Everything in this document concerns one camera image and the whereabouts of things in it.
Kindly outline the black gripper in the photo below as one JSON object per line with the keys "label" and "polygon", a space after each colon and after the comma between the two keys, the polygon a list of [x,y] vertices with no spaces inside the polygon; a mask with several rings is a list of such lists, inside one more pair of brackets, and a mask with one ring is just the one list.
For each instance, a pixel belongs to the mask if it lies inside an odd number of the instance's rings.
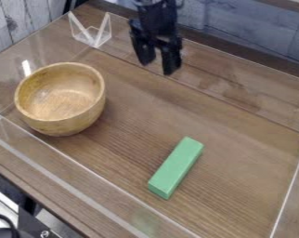
{"label": "black gripper", "polygon": [[178,0],[132,0],[138,18],[130,19],[132,46],[138,59],[147,66],[156,59],[155,46],[160,37],[164,75],[182,68],[183,38],[178,31]]}

